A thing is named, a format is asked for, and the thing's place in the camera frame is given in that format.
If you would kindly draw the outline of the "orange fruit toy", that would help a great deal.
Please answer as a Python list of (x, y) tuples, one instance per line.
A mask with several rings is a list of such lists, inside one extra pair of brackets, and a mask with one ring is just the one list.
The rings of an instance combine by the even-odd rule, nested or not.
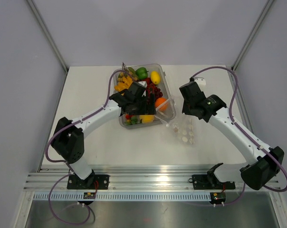
[(168, 101), (164, 97), (160, 97), (155, 101), (155, 109), (156, 111), (164, 112), (168, 108)]

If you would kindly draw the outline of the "cherry tomato sprig toy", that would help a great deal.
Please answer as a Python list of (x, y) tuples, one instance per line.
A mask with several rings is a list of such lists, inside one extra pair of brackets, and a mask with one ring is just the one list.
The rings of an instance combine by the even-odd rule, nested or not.
[(126, 126), (136, 125), (140, 123), (138, 115), (126, 114), (124, 117), (125, 117), (124, 125)]

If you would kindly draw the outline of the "clear dotted zip top bag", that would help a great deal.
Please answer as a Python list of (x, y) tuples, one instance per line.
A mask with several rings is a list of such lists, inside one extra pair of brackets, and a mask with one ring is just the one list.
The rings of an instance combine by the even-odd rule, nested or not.
[(195, 121), (194, 117), (182, 113), (183, 98), (170, 96), (167, 101), (167, 110), (164, 112), (156, 111), (155, 117), (166, 126), (175, 142), (184, 145), (194, 145)]

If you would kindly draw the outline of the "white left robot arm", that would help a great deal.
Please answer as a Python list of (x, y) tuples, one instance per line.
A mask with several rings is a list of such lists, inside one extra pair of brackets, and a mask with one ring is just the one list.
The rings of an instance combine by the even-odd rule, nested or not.
[(97, 175), (85, 158), (85, 138), (103, 124), (129, 115), (155, 115), (155, 95), (138, 82), (128, 89), (108, 95), (105, 104), (84, 116), (69, 120), (61, 118), (50, 140), (51, 147), (70, 169), (67, 188), (70, 190), (107, 189), (108, 175)]

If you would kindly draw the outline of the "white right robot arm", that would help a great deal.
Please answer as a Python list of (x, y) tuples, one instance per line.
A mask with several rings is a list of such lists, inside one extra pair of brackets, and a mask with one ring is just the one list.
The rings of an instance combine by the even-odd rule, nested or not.
[(243, 181), (253, 190), (266, 185), (281, 170), (283, 150), (260, 141), (238, 120), (233, 120), (227, 105), (217, 96), (206, 97), (195, 81), (179, 88), (184, 101), (182, 113), (196, 116), (219, 130), (242, 154), (245, 163), (218, 163), (207, 172), (207, 183), (218, 188), (225, 182)]

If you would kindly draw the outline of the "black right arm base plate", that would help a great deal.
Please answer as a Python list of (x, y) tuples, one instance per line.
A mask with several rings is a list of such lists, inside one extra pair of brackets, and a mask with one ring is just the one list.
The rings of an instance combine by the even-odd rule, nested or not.
[(223, 165), (223, 163), (218, 163), (210, 168), (204, 174), (194, 174), (188, 179), (189, 183), (193, 184), (194, 190), (235, 190), (235, 182), (220, 182), (214, 172), (215, 170)]

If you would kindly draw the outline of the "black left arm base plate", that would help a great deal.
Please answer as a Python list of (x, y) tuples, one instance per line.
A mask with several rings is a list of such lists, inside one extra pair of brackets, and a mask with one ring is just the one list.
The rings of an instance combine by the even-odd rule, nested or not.
[(109, 186), (109, 175), (94, 174), (85, 180), (75, 174), (70, 175), (67, 182), (68, 190), (107, 190)]

